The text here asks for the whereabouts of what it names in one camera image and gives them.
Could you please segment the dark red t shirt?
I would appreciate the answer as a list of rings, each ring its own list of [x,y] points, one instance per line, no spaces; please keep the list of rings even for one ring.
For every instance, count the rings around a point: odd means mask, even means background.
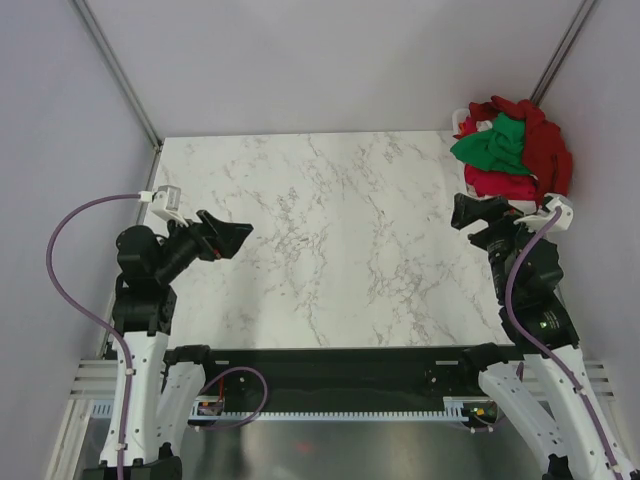
[[[561,129],[549,121],[544,112],[525,99],[516,103],[494,95],[485,103],[469,104],[471,117],[476,121],[492,121],[500,113],[525,122],[523,163],[537,181],[533,202],[539,203],[550,193],[569,194],[573,174],[573,157],[566,147]]]

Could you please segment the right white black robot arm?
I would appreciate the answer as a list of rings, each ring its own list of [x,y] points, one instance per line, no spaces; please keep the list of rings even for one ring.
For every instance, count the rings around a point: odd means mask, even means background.
[[[571,202],[549,194],[530,214],[503,197],[454,197],[451,225],[486,227],[469,242],[486,252],[501,325],[546,401],[522,384],[497,345],[467,349],[458,381],[467,392],[485,393],[515,427],[545,479],[636,479],[639,469],[619,445],[588,377],[580,339],[556,295],[564,273],[556,244],[547,238],[567,230]]]

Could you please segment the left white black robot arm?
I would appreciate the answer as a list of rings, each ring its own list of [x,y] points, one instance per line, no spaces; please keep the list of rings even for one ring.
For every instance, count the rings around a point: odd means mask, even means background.
[[[117,376],[109,433],[85,479],[179,479],[180,447],[194,402],[219,382],[205,345],[168,347],[177,295],[172,282],[192,262],[233,258],[253,231],[200,210],[167,223],[168,234],[136,225],[116,239],[114,320]]]

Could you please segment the bright red t shirt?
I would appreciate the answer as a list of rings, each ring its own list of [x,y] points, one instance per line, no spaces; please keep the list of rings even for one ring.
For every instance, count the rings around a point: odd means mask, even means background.
[[[537,181],[529,175],[514,175],[500,171],[484,171],[466,165],[464,178],[476,195],[502,196],[508,200],[534,201],[537,193]]]

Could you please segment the green t shirt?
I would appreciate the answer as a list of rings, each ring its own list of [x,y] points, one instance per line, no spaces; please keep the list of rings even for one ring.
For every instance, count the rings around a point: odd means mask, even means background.
[[[459,139],[451,147],[451,154],[464,164],[485,172],[531,175],[523,163],[525,122],[500,113],[491,123],[491,129]]]

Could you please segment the white laundry basket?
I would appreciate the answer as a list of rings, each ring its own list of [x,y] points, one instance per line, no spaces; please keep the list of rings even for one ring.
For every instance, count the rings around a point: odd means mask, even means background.
[[[453,137],[455,140],[459,140],[467,135],[484,132],[493,128],[493,123],[490,120],[483,120],[475,122],[470,120],[470,110],[468,108],[460,108],[452,114],[452,126]],[[475,187],[467,182],[467,170],[466,166],[462,166],[462,179],[465,182],[466,194],[479,199],[480,196],[476,193]]]

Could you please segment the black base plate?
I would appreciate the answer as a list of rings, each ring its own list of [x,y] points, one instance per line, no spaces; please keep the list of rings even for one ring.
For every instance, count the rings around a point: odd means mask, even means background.
[[[164,361],[193,361],[224,410],[253,412],[435,411],[447,397],[478,397],[480,365],[521,359],[513,346],[214,350],[176,347]],[[438,367],[436,362],[452,362]]]

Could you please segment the right aluminium frame post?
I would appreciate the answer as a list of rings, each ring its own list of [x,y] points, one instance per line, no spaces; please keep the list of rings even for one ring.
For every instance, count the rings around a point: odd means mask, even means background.
[[[529,97],[529,100],[536,106],[539,106],[544,100],[571,50],[600,4],[600,0],[582,0],[579,3]]]

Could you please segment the aluminium frame post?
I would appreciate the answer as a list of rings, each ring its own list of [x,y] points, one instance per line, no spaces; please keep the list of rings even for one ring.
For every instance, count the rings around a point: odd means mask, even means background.
[[[70,5],[78,15],[92,43],[105,62],[109,73],[136,117],[152,149],[158,153],[163,146],[163,140],[154,127],[131,81],[125,73],[116,52],[112,48],[89,2],[85,0],[71,0]]]
[[[600,0],[582,0],[579,3],[529,97],[529,100],[536,106],[539,106],[544,100],[571,50],[600,4]]]

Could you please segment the left aluminium frame post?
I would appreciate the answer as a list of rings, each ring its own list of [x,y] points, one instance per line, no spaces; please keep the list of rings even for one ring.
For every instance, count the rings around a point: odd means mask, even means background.
[[[163,140],[154,127],[131,81],[125,73],[116,52],[112,48],[89,2],[85,0],[71,0],[70,5],[78,15],[92,43],[105,62],[109,73],[136,117],[152,149],[158,153],[163,146]]]

